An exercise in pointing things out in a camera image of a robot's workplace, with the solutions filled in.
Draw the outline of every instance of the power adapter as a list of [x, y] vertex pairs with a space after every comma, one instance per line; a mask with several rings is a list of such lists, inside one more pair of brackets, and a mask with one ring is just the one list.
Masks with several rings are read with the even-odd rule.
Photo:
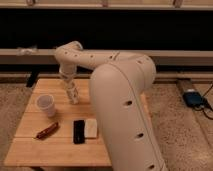
[[183, 99], [188, 107], [204, 106], [206, 101], [197, 91], [188, 91], [183, 94]]

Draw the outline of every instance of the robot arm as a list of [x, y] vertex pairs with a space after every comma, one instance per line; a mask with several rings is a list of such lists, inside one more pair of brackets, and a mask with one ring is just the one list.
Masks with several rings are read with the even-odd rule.
[[140, 101], [140, 94], [155, 78], [152, 60], [128, 52], [85, 51], [78, 42], [59, 47], [55, 57], [62, 78], [72, 88], [77, 65], [95, 69], [90, 79], [91, 105], [114, 170], [166, 171], [152, 125]]
[[67, 94], [73, 104], [78, 103], [78, 91], [73, 82], [77, 66], [94, 70], [97, 66], [108, 62], [122, 61], [138, 56], [141, 54], [112, 50], [83, 50], [77, 41], [60, 46], [55, 51], [55, 58], [60, 64], [60, 77], [68, 84]]

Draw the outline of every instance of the black wall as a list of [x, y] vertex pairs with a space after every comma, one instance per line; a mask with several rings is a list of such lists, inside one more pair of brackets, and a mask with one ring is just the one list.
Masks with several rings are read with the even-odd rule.
[[213, 50], [213, 12], [0, 9], [0, 48]]

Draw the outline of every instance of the table leg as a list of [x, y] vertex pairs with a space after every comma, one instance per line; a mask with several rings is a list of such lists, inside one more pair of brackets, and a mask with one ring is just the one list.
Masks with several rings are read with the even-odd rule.
[[33, 169], [34, 171], [44, 171], [44, 169], [42, 169], [41, 167], [30, 167], [31, 169]]

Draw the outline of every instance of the electrical cable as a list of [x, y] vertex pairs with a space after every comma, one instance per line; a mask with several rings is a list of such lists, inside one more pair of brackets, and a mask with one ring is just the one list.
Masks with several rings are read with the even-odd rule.
[[[212, 83], [212, 85], [208, 88], [208, 90], [203, 94], [202, 97], [205, 98], [205, 96], [206, 96], [212, 89], [213, 89], [213, 83]], [[203, 112], [203, 114], [204, 114], [204, 116], [205, 116], [206, 118], [208, 118], [208, 119], [210, 119], [210, 120], [213, 120], [213, 116], [212, 116], [212, 117], [209, 116], [209, 115], [208, 115], [208, 112], [206, 112], [206, 109], [209, 109], [209, 110], [211, 111], [211, 113], [213, 113], [213, 110], [212, 110], [211, 108], [207, 107], [209, 104], [208, 104], [208, 101], [207, 101], [206, 99], [205, 99], [205, 101], [206, 101], [206, 105], [200, 107], [199, 109], [202, 110], [202, 112]]]
[[210, 119], [210, 120], [213, 120], [213, 117], [211, 117], [211, 116], [208, 115], [208, 113], [205, 111], [205, 108], [203, 108], [202, 111], [203, 111], [203, 114], [204, 114], [204, 116], [205, 116], [206, 118], [208, 118], [208, 119]]
[[212, 88], [213, 88], [213, 83], [212, 83], [212, 85], [209, 87], [209, 89], [203, 94], [202, 97], [205, 97], [205, 96], [212, 90]]

